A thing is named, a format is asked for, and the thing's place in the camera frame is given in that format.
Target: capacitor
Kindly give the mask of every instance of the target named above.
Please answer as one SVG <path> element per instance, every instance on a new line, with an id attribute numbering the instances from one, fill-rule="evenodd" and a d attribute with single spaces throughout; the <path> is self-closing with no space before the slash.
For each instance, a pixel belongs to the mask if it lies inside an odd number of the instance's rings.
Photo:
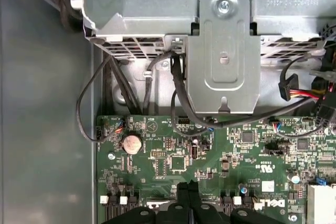
<path id="1" fill-rule="evenodd" d="M 142 140 L 139 136 L 130 134 L 127 135 L 122 141 L 122 148 L 127 154 L 135 155 L 142 148 Z"/>
<path id="2" fill-rule="evenodd" d="M 325 133 L 326 136 L 330 136 L 330 135 L 332 134 L 332 129 L 329 128 L 329 127 L 328 127 L 328 128 L 325 128 L 325 129 L 324 129 L 324 133 Z"/>
<path id="3" fill-rule="evenodd" d="M 297 173 L 290 172 L 290 173 L 287 175 L 287 178 L 288 178 L 288 180 L 291 181 L 293 184 L 298 184 L 298 183 L 300 183 L 300 177 L 298 176 Z"/>
<path id="4" fill-rule="evenodd" d="M 197 144 L 198 144 L 198 139 L 197 139 L 197 138 L 194 138 L 194 139 L 192 139 L 191 142 L 192 142 L 193 145 L 197 145 Z"/>
<path id="5" fill-rule="evenodd" d="M 247 187 L 243 184 L 243 183 L 240 183 L 238 185 L 238 188 L 239 188 L 239 191 L 242 193 L 242 194 L 247 194 Z"/>

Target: black connector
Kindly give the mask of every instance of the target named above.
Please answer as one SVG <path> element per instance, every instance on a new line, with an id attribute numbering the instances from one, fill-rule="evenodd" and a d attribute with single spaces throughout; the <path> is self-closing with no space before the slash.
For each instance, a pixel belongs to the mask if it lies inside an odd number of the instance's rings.
<path id="1" fill-rule="evenodd" d="M 326 71 L 334 70 L 334 65 L 333 65 L 334 52 L 335 52 L 334 47 L 326 48 L 326 52 L 322 58 L 322 64 L 321 64 L 319 71 L 326 72 Z M 315 89 L 315 90 L 327 90 L 328 87 L 329 87 L 329 81 L 326 81 L 321 77 L 315 77 L 313 82 L 311 83 L 311 89 Z"/>
<path id="2" fill-rule="evenodd" d="M 276 119 L 274 116 L 271 116 L 270 118 L 265 119 L 263 123 L 272 126 L 273 123 L 280 123 L 280 121 Z"/>
<path id="3" fill-rule="evenodd" d="M 330 123 L 336 121 L 336 93 L 328 92 L 321 99 L 316 115 L 316 124 L 328 127 Z"/>
<path id="4" fill-rule="evenodd" d="M 190 124 L 190 119 L 187 116 L 179 116 L 177 118 L 177 124 Z"/>
<path id="5" fill-rule="evenodd" d="M 279 82 L 281 98 L 283 98 L 285 101 L 289 101 L 291 89 L 299 89 L 299 77 L 295 73 L 292 74 L 288 79 Z"/>

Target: red wire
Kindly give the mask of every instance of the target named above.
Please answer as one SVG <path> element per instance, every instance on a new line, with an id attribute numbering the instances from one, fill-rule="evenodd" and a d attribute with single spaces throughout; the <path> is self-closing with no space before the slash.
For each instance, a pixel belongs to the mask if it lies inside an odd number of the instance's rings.
<path id="1" fill-rule="evenodd" d="M 302 95 L 304 97 L 312 97 L 313 99 L 320 99 L 317 95 L 311 94 L 311 93 L 307 93 L 304 91 L 296 91 L 296 90 L 291 90 L 290 91 L 291 94 L 298 94 L 298 95 Z"/>
<path id="2" fill-rule="evenodd" d="M 121 131 L 122 131 L 122 128 L 115 130 L 116 133 L 120 133 Z"/>
<path id="3" fill-rule="evenodd" d="M 329 92 L 332 92 L 333 89 L 334 89 L 334 83 L 330 83 L 329 84 Z"/>

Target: green circuit board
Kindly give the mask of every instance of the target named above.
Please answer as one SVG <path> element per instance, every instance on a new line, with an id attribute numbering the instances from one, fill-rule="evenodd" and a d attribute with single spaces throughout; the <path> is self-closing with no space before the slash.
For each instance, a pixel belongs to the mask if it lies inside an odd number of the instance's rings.
<path id="1" fill-rule="evenodd" d="M 310 118 L 277 119 L 281 133 L 314 129 Z M 228 215 L 241 207 L 233 203 L 234 197 L 241 196 L 244 207 L 253 209 L 258 202 L 262 204 L 258 211 L 272 218 L 292 223 L 289 215 L 295 215 L 296 223 L 304 224 L 307 184 L 317 176 L 335 181 L 336 136 L 328 132 L 288 141 L 278 137 L 265 121 L 259 121 L 187 138 L 173 131 L 168 116 L 135 115 L 98 117 L 97 137 L 115 131 L 121 122 L 123 130 L 97 148 L 99 224 L 125 211 L 101 204 L 101 196 L 126 191 L 138 199 L 137 205 L 157 207 L 175 198 L 179 182 L 190 180 L 198 181 L 204 201 L 223 207 Z M 183 132 L 198 130 L 188 119 L 178 122 Z M 121 144 L 129 134 L 142 141 L 135 155 L 127 154 Z M 300 177 L 298 184 L 289 180 L 288 175 L 293 174 Z M 241 195 L 239 185 L 248 193 Z"/>

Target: blue connector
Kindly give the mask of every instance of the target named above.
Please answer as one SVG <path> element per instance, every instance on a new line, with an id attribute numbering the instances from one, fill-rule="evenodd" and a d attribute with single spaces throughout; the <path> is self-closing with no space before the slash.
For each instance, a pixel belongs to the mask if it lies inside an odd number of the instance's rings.
<path id="1" fill-rule="evenodd" d="M 319 177 L 316 177 L 316 183 L 319 184 L 320 186 L 326 186 L 327 185 L 327 181 L 322 179 L 322 178 L 319 178 Z"/>

